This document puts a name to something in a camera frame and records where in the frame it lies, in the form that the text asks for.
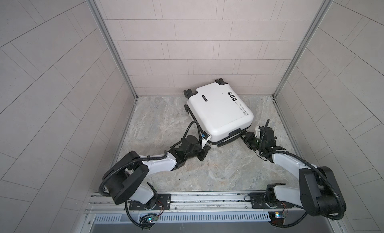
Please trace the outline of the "black suitcase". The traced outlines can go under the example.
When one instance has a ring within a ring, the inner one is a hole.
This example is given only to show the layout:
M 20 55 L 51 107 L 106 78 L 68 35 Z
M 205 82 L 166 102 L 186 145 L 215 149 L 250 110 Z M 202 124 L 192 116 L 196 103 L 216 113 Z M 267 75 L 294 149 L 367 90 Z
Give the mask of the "black suitcase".
M 184 90 L 184 96 L 185 109 L 200 133 L 211 135 L 209 145 L 221 147 L 236 140 L 253 122 L 253 112 L 222 78 L 195 91 Z

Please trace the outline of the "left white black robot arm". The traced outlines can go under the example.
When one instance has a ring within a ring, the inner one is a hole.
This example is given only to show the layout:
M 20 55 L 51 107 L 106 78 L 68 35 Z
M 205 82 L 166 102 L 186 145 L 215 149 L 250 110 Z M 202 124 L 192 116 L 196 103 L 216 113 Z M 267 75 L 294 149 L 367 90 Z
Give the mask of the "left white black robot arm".
M 206 144 L 209 135 L 203 132 L 197 121 L 192 121 L 188 128 L 196 126 L 198 136 L 189 135 L 185 131 L 180 141 L 164 151 L 161 155 L 140 156 L 135 151 L 126 154 L 120 161 L 112 166 L 102 177 L 98 192 L 101 196 L 112 197 L 116 205 L 124 204 L 130 221 L 141 229 L 152 228 L 161 214 L 147 214 L 135 221 L 129 212 L 128 205 L 134 202 L 142 204 L 145 209 L 151 210 L 165 205 L 159 200 L 159 194 L 150 184 L 144 184 L 147 176 L 163 171 L 173 171 L 185 165 L 190 158 L 203 161 L 210 150 Z

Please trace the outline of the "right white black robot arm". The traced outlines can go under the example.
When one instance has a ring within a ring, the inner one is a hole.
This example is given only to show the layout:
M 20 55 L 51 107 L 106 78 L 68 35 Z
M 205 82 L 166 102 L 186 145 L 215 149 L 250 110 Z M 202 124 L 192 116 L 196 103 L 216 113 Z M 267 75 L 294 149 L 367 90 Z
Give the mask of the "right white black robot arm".
M 257 133 L 241 133 L 240 138 L 261 159 L 281 166 L 299 181 L 298 188 L 288 187 L 284 183 L 267 186 L 264 199 L 268 207 L 276 208 L 279 204 L 289 203 L 304 210 L 304 214 L 293 223 L 285 225 L 274 216 L 270 225 L 281 229 L 294 227 L 308 215 L 331 220 L 344 218 L 347 204 L 329 167 L 315 166 L 278 146 L 274 130 L 267 124 L 259 127 Z

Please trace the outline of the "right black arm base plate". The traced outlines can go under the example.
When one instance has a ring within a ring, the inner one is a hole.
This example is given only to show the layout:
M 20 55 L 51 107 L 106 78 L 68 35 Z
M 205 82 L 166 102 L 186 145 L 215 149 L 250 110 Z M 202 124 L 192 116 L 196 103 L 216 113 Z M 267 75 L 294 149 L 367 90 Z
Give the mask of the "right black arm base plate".
M 250 203 L 252 209 L 291 209 L 293 205 L 287 202 L 268 200 L 264 192 L 249 193 L 244 197 Z

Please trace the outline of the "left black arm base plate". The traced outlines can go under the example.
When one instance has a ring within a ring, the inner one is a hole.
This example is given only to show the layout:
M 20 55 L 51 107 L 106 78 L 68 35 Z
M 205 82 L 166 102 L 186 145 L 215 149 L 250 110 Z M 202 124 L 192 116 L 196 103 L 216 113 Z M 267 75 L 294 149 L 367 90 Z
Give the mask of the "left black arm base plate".
M 171 204 L 171 194 L 155 194 L 147 203 L 142 204 L 137 201 L 130 203 L 130 211 L 159 211 L 169 210 Z

